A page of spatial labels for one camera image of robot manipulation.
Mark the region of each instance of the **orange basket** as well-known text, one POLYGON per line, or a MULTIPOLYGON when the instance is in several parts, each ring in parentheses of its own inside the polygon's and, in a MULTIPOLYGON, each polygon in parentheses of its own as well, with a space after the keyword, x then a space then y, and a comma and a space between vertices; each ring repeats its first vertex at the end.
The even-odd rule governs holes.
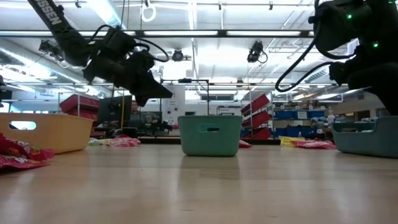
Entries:
POLYGON ((93 120, 64 114, 1 113, 0 133, 8 139, 27 142, 56 154, 87 147, 93 120), (31 121, 33 130, 11 129, 12 121, 31 121))

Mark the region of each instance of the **computer monitor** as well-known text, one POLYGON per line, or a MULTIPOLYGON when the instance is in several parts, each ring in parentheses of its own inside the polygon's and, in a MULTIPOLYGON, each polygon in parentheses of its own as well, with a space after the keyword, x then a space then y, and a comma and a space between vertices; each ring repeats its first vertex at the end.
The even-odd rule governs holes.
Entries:
POLYGON ((99 101, 97 123, 108 121, 119 121, 121 125, 122 111, 124 110, 124 121, 130 120, 132 96, 118 96, 105 98, 99 101))

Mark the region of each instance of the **wooden table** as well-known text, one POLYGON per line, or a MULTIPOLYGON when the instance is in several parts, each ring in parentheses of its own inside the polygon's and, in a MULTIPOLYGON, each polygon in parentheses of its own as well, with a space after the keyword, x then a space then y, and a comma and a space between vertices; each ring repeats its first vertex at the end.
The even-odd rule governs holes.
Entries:
POLYGON ((256 146, 92 147, 0 175, 0 223, 397 223, 398 161, 256 146))

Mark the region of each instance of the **red snack bag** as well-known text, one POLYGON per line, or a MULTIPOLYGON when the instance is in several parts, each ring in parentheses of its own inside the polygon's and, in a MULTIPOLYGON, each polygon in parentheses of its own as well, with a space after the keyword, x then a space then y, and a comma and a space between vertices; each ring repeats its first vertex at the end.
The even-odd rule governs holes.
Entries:
POLYGON ((17 169, 33 169, 47 165, 48 164, 45 162, 38 162, 14 156, 0 155, 0 169, 5 167, 13 167, 17 169))
POLYGON ((247 142, 245 142, 245 141, 242 141, 242 140, 239 140, 239 148, 250 148, 250 147, 252 147, 252 145, 250 145, 249 143, 247 143, 247 142))
POLYGON ((1 133, 0 154, 32 159, 35 161, 46 161, 54 157, 54 152, 51 149, 40 149, 39 147, 31 146, 23 141, 7 139, 1 133))
POLYGON ((331 141, 294 141, 294 147, 304 149, 336 149, 331 141))
POLYGON ((134 147, 141 144, 138 139, 133 139, 125 135, 110 140, 107 145, 111 147, 134 147))

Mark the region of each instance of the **yellow snack bag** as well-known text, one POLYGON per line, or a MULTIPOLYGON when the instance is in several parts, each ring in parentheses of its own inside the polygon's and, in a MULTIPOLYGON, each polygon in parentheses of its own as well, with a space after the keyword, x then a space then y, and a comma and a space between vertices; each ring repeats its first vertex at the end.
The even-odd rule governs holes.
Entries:
POLYGON ((294 141, 305 141, 305 138, 303 137, 285 137, 285 136, 279 136, 280 139, 280 145, 281 146, 288 146, 288 147, 294 147, 294 141))

